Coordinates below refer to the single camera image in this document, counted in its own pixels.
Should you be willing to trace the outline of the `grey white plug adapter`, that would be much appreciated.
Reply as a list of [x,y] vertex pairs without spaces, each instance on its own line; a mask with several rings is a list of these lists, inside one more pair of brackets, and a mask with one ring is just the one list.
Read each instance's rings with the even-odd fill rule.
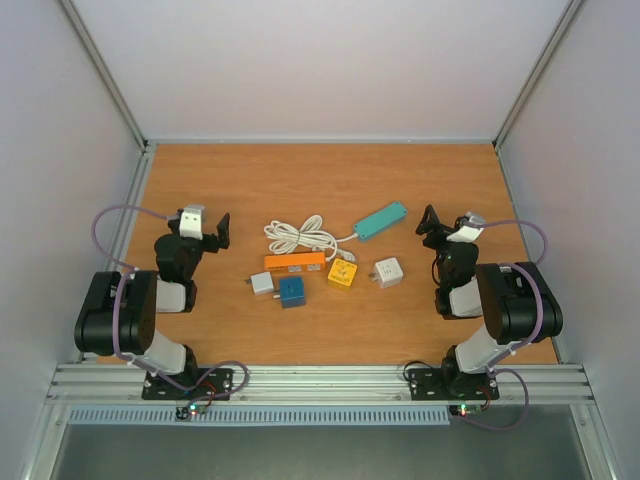
[[255,295],[272,294],[275,291],[273,278],[270,272],[261,272],[251,275],[246,281]]

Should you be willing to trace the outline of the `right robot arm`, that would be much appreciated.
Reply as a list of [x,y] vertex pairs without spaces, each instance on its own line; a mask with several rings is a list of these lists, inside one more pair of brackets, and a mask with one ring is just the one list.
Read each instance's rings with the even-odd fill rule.
[[[542,240],[539,258],[481,264],[477,239],[484,231],[503,225],[526,226],[538,233]],[[452,346],[442,359],[439,377],[447,395],[461,398],[475,386],[487,385],[502,360],[561,333],[560,304],[539,270],[548,249],[539,226],[517,219],[487,222],[472,212],[447,226],[429,204],[416,234],[435,252],[431,274],[437,313],[446,320],[483,319],[468,340]]]

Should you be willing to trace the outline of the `blue cube socket adapter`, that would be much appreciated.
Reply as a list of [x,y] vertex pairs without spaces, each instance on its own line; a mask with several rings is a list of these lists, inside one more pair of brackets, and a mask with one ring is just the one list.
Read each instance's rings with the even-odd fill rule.
[[306,295],[303,278],[300,276],[281,278],[273,298],[280,301],[283,309],[304,306]]

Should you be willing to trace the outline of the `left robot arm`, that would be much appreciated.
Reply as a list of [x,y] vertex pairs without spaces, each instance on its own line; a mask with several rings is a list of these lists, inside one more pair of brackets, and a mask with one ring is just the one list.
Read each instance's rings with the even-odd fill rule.
[[121,271],[94,274],[74,327],[82,353],[116,357],[159,377],[179,398],[195,395],[206,374],[193,350],[168,339],[156,327],[156,315],[193,310],[196,268],[206,253],[230,246],[230,214],[214,233],[205,233],[204,209],[187,206],[163,218],[169,232],[154,243],[156,267],[141,270],[125,262]]

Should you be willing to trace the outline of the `orange power strip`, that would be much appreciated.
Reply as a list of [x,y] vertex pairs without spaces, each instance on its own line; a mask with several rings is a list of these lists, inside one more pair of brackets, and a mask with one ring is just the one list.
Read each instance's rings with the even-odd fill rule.
[[326,257],[323,252],[301,252],[264,257],[266,271],[302,273],[317,272],[326,268]]

